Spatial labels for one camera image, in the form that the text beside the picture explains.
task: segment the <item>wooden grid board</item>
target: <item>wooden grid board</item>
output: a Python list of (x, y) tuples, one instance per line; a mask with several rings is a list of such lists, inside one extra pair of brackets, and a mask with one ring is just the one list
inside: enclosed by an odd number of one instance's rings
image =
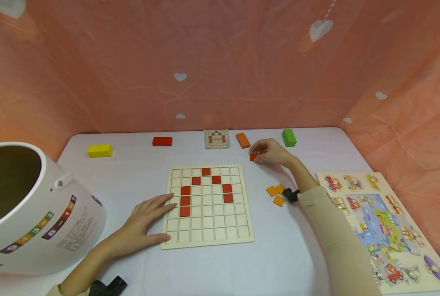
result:
[(175, 167), (169, 171), (169, 203), (161, 249), (254, 241), (248, 197), (240, 165)]
[(383, 294), (440, 290), (440, 257), (380, 173), (317, 172), (345, 215)]

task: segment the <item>pink backdrop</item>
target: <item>pink backdrop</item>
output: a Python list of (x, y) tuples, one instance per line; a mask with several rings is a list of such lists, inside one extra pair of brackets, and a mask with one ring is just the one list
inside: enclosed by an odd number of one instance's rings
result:
[(0, 141), (344, 128), (440, 254), (440, 1), (27, 0), (0, 13)]

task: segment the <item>black clip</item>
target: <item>black clip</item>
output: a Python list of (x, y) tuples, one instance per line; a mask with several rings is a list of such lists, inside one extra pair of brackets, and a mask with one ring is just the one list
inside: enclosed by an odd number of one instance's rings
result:
[(127, 287), (126, 281), (117, 276), (108, 286), (99, 280), (94, 281), (90, 287), (89, 296), (120, 296)]

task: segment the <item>sleeve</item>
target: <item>sleeve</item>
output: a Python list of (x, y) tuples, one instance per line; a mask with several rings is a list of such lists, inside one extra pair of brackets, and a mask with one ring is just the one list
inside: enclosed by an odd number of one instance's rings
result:
[[(89, 294), (90, 294), (90, 288), (88, 288), (88, 290), (77, 296), (89, 296)], [(49, 290), (46, 296), (64, 296), (64, 295), (62, 295), (62, 293), (59, 291), (59, 285), (56, 284), (55, 286), (52, 287), (51, 290)]]
[(325, 252), (332, 295), (381, 296), (371, 273), (370, 256), (343, 213), (328, 199), (322, 186), (299, 195), (318, 241)]

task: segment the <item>hand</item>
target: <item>hand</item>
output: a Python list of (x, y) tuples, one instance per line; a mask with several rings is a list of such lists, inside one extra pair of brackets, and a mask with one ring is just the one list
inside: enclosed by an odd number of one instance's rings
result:
[(270, 162), (285, 167), (290, 166), (297, 159), (274, 139), (257, 141), (251, 146), (250, 153), (257, 155), (254, 162)]
[(108, 253), (108, 256), (115, 258), (170, 240), (169, 234), (147, 236), (146, 232), (152, 221), (175, 208), (176, 203), (163, 206), (172, 196), (172, 193), (163, 194), (137, 205), (124, 225), (101, 242), (100, 247)]

